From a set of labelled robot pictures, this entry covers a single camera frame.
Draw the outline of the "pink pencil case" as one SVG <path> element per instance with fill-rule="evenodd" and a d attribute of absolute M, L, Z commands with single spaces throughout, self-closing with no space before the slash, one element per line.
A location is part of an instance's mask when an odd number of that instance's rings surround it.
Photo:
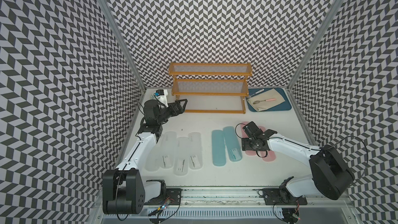
<path fill-rule="evenodd" d="M 243 126 L 248 123 L 249 123 L 248 121 L 243 121 L 240 125 L 242 138 L 248 138 L 248 135 L 243 130 Z M 245 151 L 245 154 L 248 156 L 255 156 L 258 158 L 257 153 L 255 151 L 247 150 L 247 151 Z M 264 162 L 273 162 L 276 160 L 276 155 L 273 151 L 269 151 L 269 152 L 259 151 L 259 155 Z"/>
<path fill-rule="evenodd" d="M 247 121 L 246 121 L 246 122 L 243 122 L 243 125 L 240 126 L 241 137 L 242 137 L 242 138 L 248 138 L 248 135 L 247 135 L 247 134 L 244 132 L 244 130 L 243 130 L 243 126 L 246 125 L 246 124 L 248 124 Z M 259 128 L 260 128 L 263 132 L 266 130 L 266 128 L 263 127 L 263 126 L 259 126 Z M 255 152 L 255 151 L 251 151 L 251 150 L 245 151 L 245 154 L 248 155 L 248 156 L 257 156 L 256 152 Z M 264 157 L 264 156 L 266 155 L 266 151 L 259 151 L 259 155 L 260 155 L 261 157 Z"/>

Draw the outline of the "teal pencil case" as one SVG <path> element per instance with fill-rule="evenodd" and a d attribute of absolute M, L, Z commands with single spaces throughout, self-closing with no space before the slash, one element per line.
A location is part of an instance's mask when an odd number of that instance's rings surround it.
<path fill-rule="evenodd" d="M 232 126 L 223 128 L 224 141 L 226 144 L 229 160 L 231 162 L 239 162 L 242 160 L 241 146 Z"/>
<path fill-rule="evenodd" d="M 212 163 L 216 167 L 226 165 L 226 145 L 222 130 L 213 130 L 211 133 Z"/>

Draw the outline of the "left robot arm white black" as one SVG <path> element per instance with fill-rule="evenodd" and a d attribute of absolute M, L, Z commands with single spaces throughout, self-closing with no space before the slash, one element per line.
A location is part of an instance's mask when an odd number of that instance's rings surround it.
<path fill-rule="evenodd" d="M 143 107 L 144 117 L 136 134 L 137 141 L 127 156 L 115 169 L 107 170 L 102 179 L 102 206 L 107 215 L 139 214 L 145 203 L 166 200 L 164 180 L 143 181 L 141 170 L 145 167 L 151 150 L 159 141 L 163 124 L 171 117 L 183 114 L 188 100 L 164 104 L 148 100 Z"/>

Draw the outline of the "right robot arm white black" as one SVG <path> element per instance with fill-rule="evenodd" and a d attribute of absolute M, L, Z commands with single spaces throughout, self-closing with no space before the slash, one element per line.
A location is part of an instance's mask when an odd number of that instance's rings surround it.
<path fill-rule="evenodd" d="M 282 153 L 311 170 L 309 175 L 288 177 L 277 188 L 264 189 L 267 205 L 276 202 L 290 205 L 300 197 L 316 195 L 338 200 L 355 181 L 352 169 L 332 145 L 319 147 L 302 144 L 271 129 L 262 131 L 252 121 L 244 124 L 242 131 L 246 134 L 241 138 L 243 151 L 263 151 L 266 155 L 271 151 Z"/>

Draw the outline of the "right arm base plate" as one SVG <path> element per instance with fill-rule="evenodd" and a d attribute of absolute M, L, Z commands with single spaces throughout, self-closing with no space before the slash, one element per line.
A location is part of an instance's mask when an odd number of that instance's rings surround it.
<path fill-rule="evenodd" d="M 294 197 L 286 190 L 279 188 L 263 188 L 260 190 L 261 196 L 264 199 L 265 205 L 308 205 L 308 202 L 304 196 Z"/>

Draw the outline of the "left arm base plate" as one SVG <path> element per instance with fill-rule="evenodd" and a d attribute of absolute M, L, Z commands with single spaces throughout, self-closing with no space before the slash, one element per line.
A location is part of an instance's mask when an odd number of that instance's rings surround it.
<path fill-rule="evenodd" d="M 158 197 L 153 198 L 145 203 L 149 206 L 160 206 L 168 199 L 171 206 L 177 206 L 181 202 L 182 189 L 181 188 L 167 188 Z"/>

